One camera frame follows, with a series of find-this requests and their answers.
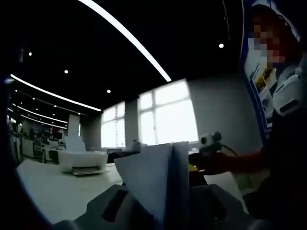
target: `black ceiling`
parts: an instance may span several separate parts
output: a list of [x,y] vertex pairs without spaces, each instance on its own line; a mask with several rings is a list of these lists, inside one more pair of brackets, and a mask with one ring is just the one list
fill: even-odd
[[[235,71],[242,36],[240,0],[143,1],[95,0],[119,20],[152,54],[173,81]],[[12,73],[44,90],[106,109],[166,84],[149,61],[117,29],[77,0],[18,3],[16,30],[23,61]],[[75,105],[15,81],[11,105],[56,113],[96,111]]]

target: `window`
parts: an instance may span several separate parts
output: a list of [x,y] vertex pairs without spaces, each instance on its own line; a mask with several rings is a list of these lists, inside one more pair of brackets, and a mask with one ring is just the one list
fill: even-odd
[[125,103],[106,109],[101,117],[101,147],[125,147]]
[[138,108],[142,143],[157,145],[198,140],[194,110],[185,80],[140,95]]

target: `hand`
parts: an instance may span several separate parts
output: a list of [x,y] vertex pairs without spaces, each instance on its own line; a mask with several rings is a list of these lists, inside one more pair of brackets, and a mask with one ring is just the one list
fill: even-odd
[[215,175],[229,171],[230,158],[222,152],[215,152],[206,157],[201,153],[194,153],[189,155],[189,162],[196,165],[199,170],[204,170],[202,174]]

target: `cable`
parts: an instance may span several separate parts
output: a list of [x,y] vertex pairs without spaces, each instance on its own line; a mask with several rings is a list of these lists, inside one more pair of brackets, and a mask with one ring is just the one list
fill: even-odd
[[225,148],[225,149],[228,149],[229,151],[231,151],[236,157],[238,156],[238,154],[230,147],[228,147],[227,145],[223,145],[222,146]]

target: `table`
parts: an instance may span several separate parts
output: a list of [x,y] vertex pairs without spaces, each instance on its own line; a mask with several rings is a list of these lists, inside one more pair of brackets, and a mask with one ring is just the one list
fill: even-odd
[[106,172],[75,177],[63,174],[59,165],[25,160],[17,171],[26,191],[38,209],[52,223],[74,220],[86,212],[86,205],[122,179],[114,164],[107,164]]

